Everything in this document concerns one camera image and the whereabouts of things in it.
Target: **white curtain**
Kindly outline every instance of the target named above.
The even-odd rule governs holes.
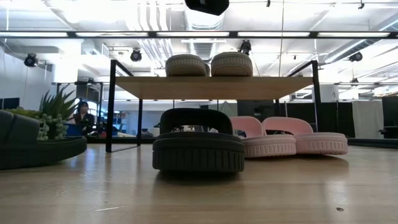
[[[355,137],[361,139],[382,139],[379,130],[384,129],[381,101],[353,101]]]

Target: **person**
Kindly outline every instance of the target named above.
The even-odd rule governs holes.
[[[92,114],[88,113],[88,109],[88,103],[81,101],[77,108],[77,114],[73,116],[75,124],[83,126],[83,135],[87,135],[92,132],[94,126],[95,118]]]

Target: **black hair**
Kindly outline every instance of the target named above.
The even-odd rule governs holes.
[[[87,107],[88,107],[88,103],[85,102],[85,101],[80,101],[80,102],[79,102],[79,106],[77,107],[77,113],[78,113],[78,114],[80,114],[80,108],[81,108],[82,106],[87,106]]]

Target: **white wall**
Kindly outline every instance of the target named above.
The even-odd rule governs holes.
[[[42,95],[55,87],[53,73],[35,67],[28,68],[18,58],[4,53],[0,47],[0,98],[19,98],[19,106],[38,110]]]

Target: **shelf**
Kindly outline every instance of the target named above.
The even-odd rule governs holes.
[[[312,85],[311,77],[116,77],[143,100],[274,100]]]

